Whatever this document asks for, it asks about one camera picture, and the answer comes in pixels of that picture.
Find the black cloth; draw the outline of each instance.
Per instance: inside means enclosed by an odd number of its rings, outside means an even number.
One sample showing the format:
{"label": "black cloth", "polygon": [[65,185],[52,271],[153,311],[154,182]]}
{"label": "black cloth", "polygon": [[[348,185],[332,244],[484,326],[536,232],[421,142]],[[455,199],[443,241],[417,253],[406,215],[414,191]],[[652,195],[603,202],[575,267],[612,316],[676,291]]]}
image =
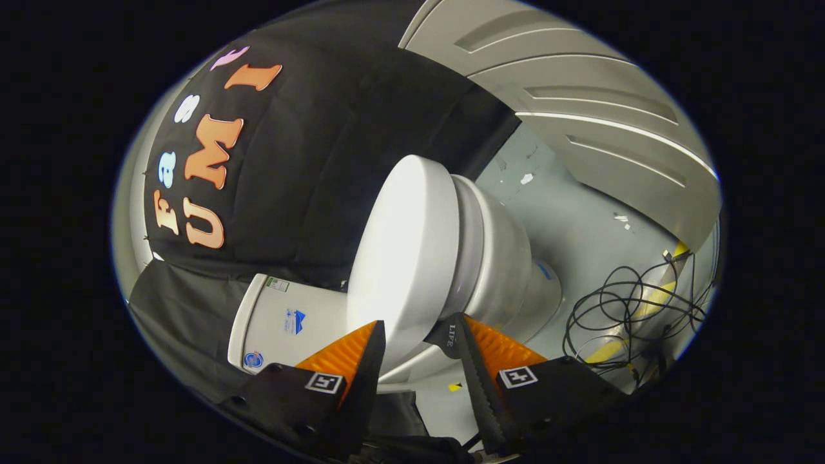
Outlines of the black cloth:
{"label": "black cloth", "polygon": [[229,334],[249,282],[197,274],[154,259],[138,277],[129,311],[158,360],[213,403],[249,375],[229,364]]}
{"label": "black cloth", "polygon": [[[148,161],[144,209],[152,250],[170,263],[216,277],[265,272],[338,288],[349,276],[372,204],[392,167],[408,154],[476,177],[517,125],[512,111],[468,79],[397,47],[417,6],[327,2],[273,21],[228,44],[249,50],[185,86],[163,118]],[[224,89],[243,64],[282,64],[262,91]],[[191,119],[173,116],[189,95]],[[200,119],[243,119],[226,149],[226,181],[218,190],[183,177],[186,157],[202,149]],[[173,184],[156,174],[175,152]],[[153,193],[175,210],[179,234],[158,227]],[[190,244],[183,198],[213,211],[224,227],[219,249]]]}

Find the sticker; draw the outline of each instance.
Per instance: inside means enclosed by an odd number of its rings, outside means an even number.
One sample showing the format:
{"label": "sticker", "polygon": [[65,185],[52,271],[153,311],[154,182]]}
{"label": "sticker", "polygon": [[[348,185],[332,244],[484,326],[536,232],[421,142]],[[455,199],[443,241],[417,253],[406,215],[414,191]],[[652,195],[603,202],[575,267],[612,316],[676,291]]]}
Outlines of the sticker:
{"label": "sticker", "polygon": [[247,53],[247,50],[249,50],[249,47],[248,47],[248,46],[243,47],[243,48],[241,49],[241,51],[239,51],[239,52],[237,52],[237,53],[236,53],[236,51],[235,51],[235,50],[230,51],[229,53],[225,54],[224,56],[222,56],[222,57],[218,58],[218,60],[214,62],[214,64],[212,65],[212,67],[211,67],[211,68],[209,68],[209,71],[211,71],[212,69],[217,68],[218,66],[223,66],[224,64],[229,64],[229,63],[232,63],[234,60],[236,60],[236,59],[240,58],[240,56],[241,56],[242,54]]}
{"label": "sticker", "polygon": [[286,310],[286,319],[284,320],[284,332],[292,335],[300,333],[304,327],[301,323],[304,321],[306,314],[298,310]]}
{"label": "sticker", "polygon": [[289,288],[290,283],[287,281],[278,280],[274,277],[269,277],[266,280],[266,286],[276,290],[286,291],[286,289]]}
{"label": "sticker", "polygon": [[307,390],[335,395],[335,392],[338,391],[338,387],[341,385],[342,378],[344,378],[344,376],[315,372],[305,388]]}
{"label": "sticker", "polygon": [[177,156],[175,152],[160,155],[160,161],[158,162],[158,179],[160,179],[160,182],[162,182],[166,188],[172,186],[172,174],[175,170],[176,160]]}
{"label": "sticker", "polygon": [[531,371],[527,366],[516,367],[515,369],[505,369],[503,371],[499,371],[498,375],[502,377],[504,386],[506,386],[508,390],[539,381],[539,379],[535,378],[533,371]]}
{"label": "sticker", "polygon": [[199,102],[200,95],[190,95],[189,97],[184,98],[183,102],[175,112],[175,122],[189,121],[189,118],[192,117],[192,113],[195,112],[195,108],[198,107]]}
{"label": "sticker", "polygon": [[247,355],[243,357],[243,364],[249,367],[260,367],[263,365],[263,356],[257,351],[247,353]]}

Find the label on toilet tank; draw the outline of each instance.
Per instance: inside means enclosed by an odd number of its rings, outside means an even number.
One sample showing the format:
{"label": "label on toilet tank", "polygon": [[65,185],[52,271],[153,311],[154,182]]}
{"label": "label on toilet tank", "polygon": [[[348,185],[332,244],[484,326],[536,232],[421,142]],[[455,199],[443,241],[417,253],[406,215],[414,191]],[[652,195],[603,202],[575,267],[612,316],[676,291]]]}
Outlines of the label on toilet tank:
{"label": "label on toilet tank", "polygon": [[284,332],[292,335],[297,335],[304,329],[303,322],[306,315],[298,310],[286,310],[286,319],[284,319]]}
{"label": "label on toilet tank", "polygon": [[286,291],[286,289],[290,286],[289,282],[278,280],[274,277],[268,277],[266,279],[266,286],[270,288],[274,288],[280,291]]}

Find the blue logo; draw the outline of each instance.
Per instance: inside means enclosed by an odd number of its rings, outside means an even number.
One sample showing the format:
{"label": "blue logo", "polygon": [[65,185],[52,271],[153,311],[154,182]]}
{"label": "blue logo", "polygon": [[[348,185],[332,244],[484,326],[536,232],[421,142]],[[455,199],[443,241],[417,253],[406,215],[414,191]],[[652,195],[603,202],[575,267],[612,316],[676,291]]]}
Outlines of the blue logo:
{"label": "blue logo", "polygon": [[302,322],[304,322],[304,317],[306,317],[306,314],[298,310],[286,310],[286,319],[284,320],[284,331],[292,335],[299,334],[300,331],[304,329],[304,326],[301,324]]}
{"label": "blue logo", "polygon": [[263,356],[259,352],[247,353],[243,357],[243,363],[249,367],[260,367],[263,365]]}

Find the toilet bowl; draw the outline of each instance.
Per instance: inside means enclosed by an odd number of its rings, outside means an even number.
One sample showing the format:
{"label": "toilet bowl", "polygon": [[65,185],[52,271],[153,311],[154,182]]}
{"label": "toilet bowl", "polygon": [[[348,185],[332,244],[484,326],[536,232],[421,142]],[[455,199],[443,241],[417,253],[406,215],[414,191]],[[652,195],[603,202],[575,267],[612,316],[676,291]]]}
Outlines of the toilet bowl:
{"label": "toilet bowl", "polygon": [[256,373],[294,366],[374,320],[384,321],[379,383],[412,381],[456,360],[423,339],[456,312],[526,341],[552,317],[561,286],[530,254],[523,225],[467,178],[415,155],[381,187],[347,293],[257,274],[238,308],[227,359]]}

